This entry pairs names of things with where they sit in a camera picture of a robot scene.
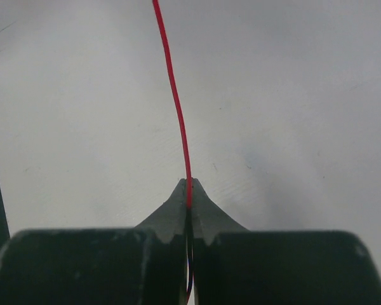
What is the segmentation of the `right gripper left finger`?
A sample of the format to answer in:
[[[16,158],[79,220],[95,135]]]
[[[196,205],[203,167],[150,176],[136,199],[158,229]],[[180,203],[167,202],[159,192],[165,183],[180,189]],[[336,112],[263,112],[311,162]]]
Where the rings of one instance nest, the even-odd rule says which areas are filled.
[[[185,304],[185,197],[135,227],[20,231],[0,252],[0,304]]]

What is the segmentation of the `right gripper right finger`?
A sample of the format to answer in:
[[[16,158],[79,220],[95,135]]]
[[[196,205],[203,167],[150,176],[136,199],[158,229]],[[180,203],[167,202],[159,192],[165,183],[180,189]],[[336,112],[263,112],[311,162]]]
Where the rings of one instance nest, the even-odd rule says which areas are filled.
[[[192,182],[196,304],[381,304],[381,277],[347,231],[250,231]]]

